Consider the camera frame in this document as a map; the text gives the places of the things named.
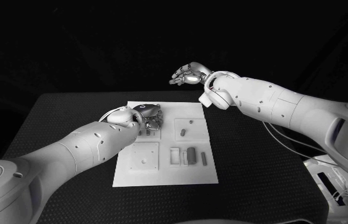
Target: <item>black table surface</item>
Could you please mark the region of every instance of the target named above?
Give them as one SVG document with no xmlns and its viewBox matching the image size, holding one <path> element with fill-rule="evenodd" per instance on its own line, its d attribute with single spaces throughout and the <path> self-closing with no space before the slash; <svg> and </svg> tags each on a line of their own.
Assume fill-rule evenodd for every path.
<svg viewBox="0 0 348 224">
<path fill-rule="evenodd" d="M 4 159 L 58 141 L 127 101 L 198 102 L 202 91 L 53 93 L 37 99 Z M 112 187 L 117 156 L 53 193 L 37 223 L 176 223 L 232 219 L 324 224 L 327 203 L 298 156 L 235 107 L 202 107 L 218 184 Z M 291 147 L 287 140 L 275 135 Z"/>
</svg>

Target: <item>white board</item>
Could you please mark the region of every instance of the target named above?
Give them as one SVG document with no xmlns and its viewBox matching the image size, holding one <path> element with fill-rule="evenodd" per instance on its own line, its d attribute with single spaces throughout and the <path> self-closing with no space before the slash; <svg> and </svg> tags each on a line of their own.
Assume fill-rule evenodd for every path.
<svg viewBox="0 0 348 224">
<path fill-rule="evenodd" d="M 145 165 L 137 168 L 143 170 L 133 171 L 129 169 L 133 161 L 140 163 L 139 160 L 149 158 L 149 156 L 135 157 L 132 155 L 133 145 L 123 148 L 117 154 L 117 163 L 113 177 L 113 187 L 124 186 L 152 186 L 152 185 L 189 185 L 189 184 L 216 184 L 216 174 L 214 166 L 214 158 L 209 147 L 208 130 L 204 119 L 201 103 L 186 102 L 127 102 L 129 107 L 140 104 L 159 104 L 162 110 L 162 126 L 158 134 L 136 138 L 135 145 L 140 143 L 158 143 L 158 168 L 153 171 L 146 169 Z M 186 128 L 186 139 L 176 140 L 175 135 L 181 131 L 182 122 Z M 204 133 L 195 139 L 189 133 Z M 196 163 L 195 165 L 185 165 L 182 161 L 182 153 L 186 148 L 195 148 Z M 169 149 L 179 149 L 179 166 L 169 166 Z M 206 166 L 202 166 L 201 152 L 205 153 Z"/>
</svg>

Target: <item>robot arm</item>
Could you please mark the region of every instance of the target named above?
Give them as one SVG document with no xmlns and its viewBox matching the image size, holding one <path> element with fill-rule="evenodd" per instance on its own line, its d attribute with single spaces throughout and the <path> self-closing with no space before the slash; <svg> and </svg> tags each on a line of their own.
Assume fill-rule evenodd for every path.
<svg viewBox="0 0 348 224">
<path fill-rule="evenodd" d="M 107 122 L 89 123 L 27 155 L 0 160 L 0 223 L 34 224 L 60 185 L 133 143 L 140 127 L 159 129 L 159 120 L 159 106 L 120 107 Z"/>
<path fill-rule="evenodd" d="M 235 106 L 248 117 L 311 138 L 348 172 L 348 104 L 291 92 L 275 84 L 209 71 L 198 63 L 182 66 L 169 84 L 204 84 L 199 102 L 225 110 Z"/>
</svg>

